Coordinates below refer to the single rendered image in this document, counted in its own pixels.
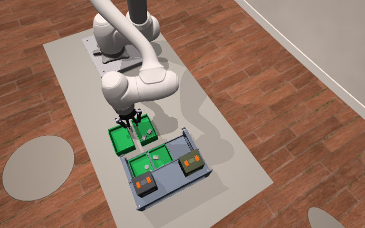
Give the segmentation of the green open-front bin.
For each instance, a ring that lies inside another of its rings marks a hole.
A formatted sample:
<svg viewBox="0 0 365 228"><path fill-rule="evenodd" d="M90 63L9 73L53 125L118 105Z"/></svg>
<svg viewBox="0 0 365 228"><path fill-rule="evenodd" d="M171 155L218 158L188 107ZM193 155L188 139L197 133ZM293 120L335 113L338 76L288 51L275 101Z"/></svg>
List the green open-front bin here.
<svg viewBox="0 0 365 228"><path fill-rule="evenodd" d="M136 125L133 122L133 120L131 120L131 122L132 122L132 125L133 125L134 129L135 129L135 132L137 134L137 137L138 137L138 139L139 139L139 141L141 143L141 146L145 146L145 145L147 145L149 143L152 143L152 142L158 140L157 133L156 133L156 131L155 131L154 127L153 127L153 124L152 124L152 122L151 122L151 120L150 120L150 118L149 118L149 116L147 114L144 114L144 115L141 116L141 122L138 123L139 130L137 130ZM149 129L152 129L152 132L151 132L150 135L147 134L147 131ZM142 140L143 134L144 135L147 135L147 137L146 137L145 140Z"/></svg>
<svg viewBox="0 0 365 228"><path fill-rule="evenodd" d="M131 172L133 174L133 177L139 176L149 170L153 170L146 153L136 156L136 157L130 159L128 162L129 162L129 166L130 166ZM144 166L147 164L149 165L149 169L146 170L144 168Z"/></svg>
<svg viewBox="0 0 365 228"><path fill-rule="evenodd" d="M117 125L108 129L108 134L118 157L136 150L127 128Z"/></svg>
<svg viewBox="0 0 365 228"><path fill-rule="evenodd" d="M173 161L173 158L172 158L167 146L165 145L165 143L149 150L148 153L151 157L151 160L152 160L155 168L158 168L168 162ZM159 159L153 160L154 155L158 155Z"/></svg>

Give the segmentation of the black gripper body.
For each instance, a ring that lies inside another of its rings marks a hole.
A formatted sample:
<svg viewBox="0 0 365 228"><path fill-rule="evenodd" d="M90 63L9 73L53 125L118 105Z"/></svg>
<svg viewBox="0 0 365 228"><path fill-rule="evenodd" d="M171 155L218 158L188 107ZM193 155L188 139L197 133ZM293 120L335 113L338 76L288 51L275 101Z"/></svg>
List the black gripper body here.
<svg viewBox="0 0 365 228"><path fill-rule="evenodd" d="M126 119L131 119L133 117L133 115L135 116L137 114L137 111L135 111L135 109L128 115L119 115L120 120L126 120Z"/></svg>

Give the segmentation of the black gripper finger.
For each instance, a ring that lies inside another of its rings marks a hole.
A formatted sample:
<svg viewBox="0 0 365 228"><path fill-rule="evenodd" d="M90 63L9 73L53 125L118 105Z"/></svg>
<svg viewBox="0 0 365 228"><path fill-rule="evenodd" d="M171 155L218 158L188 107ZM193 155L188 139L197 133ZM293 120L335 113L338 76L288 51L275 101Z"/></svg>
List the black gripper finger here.
<svg viewBox="0 0 365 228"><path fill-rule="evenodd" d="M132 117L132 120L135 123L137 130L139 130L138 129L138 123L141 122L141 114L142 114L142 111L141 111L140 108L138 110L136 110L136 111L137 111L137 120L135 120L134 117Z"/></svg>
<svg viewBox="0 0 365 228"><path fill-rule="evenodd" d="M129 120L128 119L126 119L126 123L127 124L125 124L122 120L120 120L120 117L119 118L115 118L115 121L116 121L117 124L120 124L125 129L128 127L133 132L133 130L132 130L131 126L130 126L130 123L129 123Z"/></svg>

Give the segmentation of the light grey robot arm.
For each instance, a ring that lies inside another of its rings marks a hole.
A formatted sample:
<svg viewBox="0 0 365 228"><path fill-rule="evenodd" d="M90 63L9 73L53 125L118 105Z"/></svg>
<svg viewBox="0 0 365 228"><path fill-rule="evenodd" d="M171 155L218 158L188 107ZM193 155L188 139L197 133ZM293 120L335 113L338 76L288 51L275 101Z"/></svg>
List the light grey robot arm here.
<svg viewBox="0 0 365 228"><path fill-rule="evenodd" d="M125 46L132 44L142 57L139 76L110 71L101 79L102 93L115 112L128 115L135 103L173 95L179 88L179 78L173 71L165 70L149 43L160 35L160 25L147 11L147 0L127 0L126 17L111 0L90 2L98 12L93 21L98 49L92 51L93 55L101 55L103 64L128 59Z"/></svg>

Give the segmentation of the grey metal shelf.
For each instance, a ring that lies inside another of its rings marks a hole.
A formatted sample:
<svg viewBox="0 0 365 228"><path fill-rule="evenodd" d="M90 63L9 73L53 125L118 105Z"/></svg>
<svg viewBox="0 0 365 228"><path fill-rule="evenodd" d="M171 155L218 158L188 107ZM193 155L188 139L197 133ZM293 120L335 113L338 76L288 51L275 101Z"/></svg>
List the grey metal shelf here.
<svg viewBox="0 0 365 228"><path fill-rule="evenodd" d="M213 169L209 169L207 166L203 156L201 155L199 148L196 147L195 143L193 142L190 134L187 131L186 127L182 128L183 134L173 138L167 142L165 142L165 145L167 146L173 161L160 166L159 168L155 168L154 164L151 160L151 157L148 153L148 151L145 151L147 153L147 156L149 158L149 161L152 165L153 170L150 171L155 182L157 185L158 190L148 194L147 196L140 198L137 196L136 191L134 189L133 183L132 183L132 172L129 167L128 160L126 160L124 155L119 156L121 159L122 165L124 167L126 176L128 178L128 183L130 185L132 194L134 196L136 205L138 208L136 210L138 211L144 211L151 206L163 201L164 199L182 191L183 189L203 180L204 178L208 177L210 173L213 171ZM181 170L181 167L178 163L179 157L193 151L198 150L199 154L201 155L205 165L203 169L185 177L183 171ZM143 153L145 153L143 152ZM141 154L143 154L141 153ZM139 155L141 155L139 154ZM159 201L157 201L159 199Z"/></svg>

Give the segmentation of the dark green tool case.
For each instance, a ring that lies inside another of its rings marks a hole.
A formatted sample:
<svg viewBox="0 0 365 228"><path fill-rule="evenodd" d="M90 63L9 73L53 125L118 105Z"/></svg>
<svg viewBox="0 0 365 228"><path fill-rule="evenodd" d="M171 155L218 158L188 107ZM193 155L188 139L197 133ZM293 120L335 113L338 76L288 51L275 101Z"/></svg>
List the dark green tool case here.
<svg viewBox="0 0 365 228"><path fill-rule="evenodd" d="M203 169L205 165L197 149L179 157L178 163L185 177Z"/></svg>

